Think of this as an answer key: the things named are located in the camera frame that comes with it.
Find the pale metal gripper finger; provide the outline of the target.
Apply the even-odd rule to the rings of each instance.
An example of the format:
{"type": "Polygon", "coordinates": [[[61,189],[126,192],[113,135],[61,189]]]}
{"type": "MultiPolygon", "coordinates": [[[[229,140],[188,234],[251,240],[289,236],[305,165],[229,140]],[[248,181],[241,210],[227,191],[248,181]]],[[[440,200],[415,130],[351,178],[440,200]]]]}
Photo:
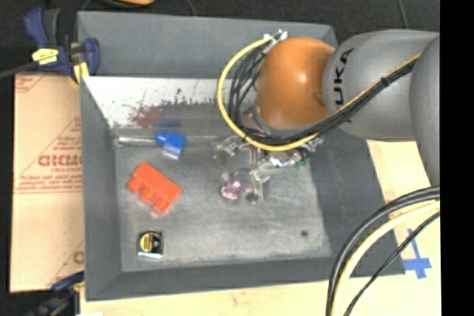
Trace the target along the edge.
{"type": "Polygon", "coordinates": [[[243,138],[230,136],[213,142],[213,158],[215,161],[226,161],[227,157],[250,151],[251,145],[243,138]]]}
{"type": "Polygon", "coordinates": [[[265,186],[269,183],[270,175],[260,169],[252,168],[249,171],[249,176],[250,189],[247,191],[245,198],[251,204],[258,204],[266,197],[265,186]]]}

